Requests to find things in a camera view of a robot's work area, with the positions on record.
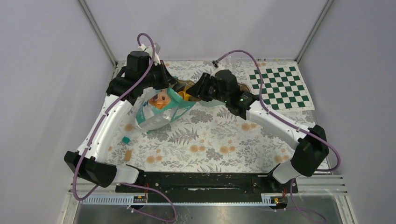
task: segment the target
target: green square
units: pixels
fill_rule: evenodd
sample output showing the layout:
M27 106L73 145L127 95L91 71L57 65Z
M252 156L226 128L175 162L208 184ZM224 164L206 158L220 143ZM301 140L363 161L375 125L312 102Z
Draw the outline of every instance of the green square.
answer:
M274 105L271 105L271 106L272 106L272 109L274 109L274 110L279 110L278 104L274 104Z
M305 103L304 102L298 102L298 107L305 107Z
M291 103L285 103L285 107L286 107L286 109L292 108L292 107L291 107Z

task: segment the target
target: floral tablecloth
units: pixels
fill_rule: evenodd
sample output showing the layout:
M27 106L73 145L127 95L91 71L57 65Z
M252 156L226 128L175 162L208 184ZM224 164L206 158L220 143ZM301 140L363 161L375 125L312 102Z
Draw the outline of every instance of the floral tablecloth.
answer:
M261 66L296 66L294 62L266 62ZM203 72L213 71L210 62L167 62L169 72L184 80L197 81ZM233 73L246 81L251 62L237 62ZM293 150L269 130L232 115L224 106L203 107L197 103L179 120L149 134L134 127L135 111L122 120L113 138L107 162L129 164L145 171L171 172L269 172L289 159ZM284 112L307 126L315 121L312 111ZM127 137L129 143L122 139ZM320 168L328 168L324 161Z

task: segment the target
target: chessboard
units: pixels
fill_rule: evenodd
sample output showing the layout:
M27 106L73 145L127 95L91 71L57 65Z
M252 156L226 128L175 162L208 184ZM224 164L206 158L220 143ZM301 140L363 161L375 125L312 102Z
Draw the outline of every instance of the chessboard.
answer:
M315 109L297 66L261 67L260 70L264 80L262 98L272 109L289 112ZM247 80L253 93L259 94L261 80L258 70L249 70Z

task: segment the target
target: tabletop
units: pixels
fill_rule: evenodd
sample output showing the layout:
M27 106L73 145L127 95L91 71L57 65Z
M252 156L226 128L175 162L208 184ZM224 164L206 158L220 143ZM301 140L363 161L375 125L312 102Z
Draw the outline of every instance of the tabletop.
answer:
M259 64L264 69L293 66L298 70L295 62ZM166 62L166 66L171 75L192 81L214 70L212 63L204 61ZM230 68L238 81L251 88L249 71L254 69L252 62L235 62ZM293 155L293 150L268 129L232 115L224 106L203 107L197 103L175 122L143 132L134 126L140 104L138 100L121 121L108 149L108 163L129 164L145 171L266 173ZM300 124L314 126L312 108L279 112ZM127 144L122 141L124 137L130 139ZM319 168L328 169L327 161Z

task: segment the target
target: gray wall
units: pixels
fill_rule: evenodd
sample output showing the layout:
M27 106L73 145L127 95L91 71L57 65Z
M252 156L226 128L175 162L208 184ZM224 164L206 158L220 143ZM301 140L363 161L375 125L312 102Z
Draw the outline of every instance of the gray wall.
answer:
M137 47L140 32L161 45L164 60L217 59L234 49L255 57L294 59L326 2L86 1L115 57L122 61Z
M0 223L53 224L112 66L77 1L0 8Z
M396 219L395 8L336 0L300 63L360 224Z

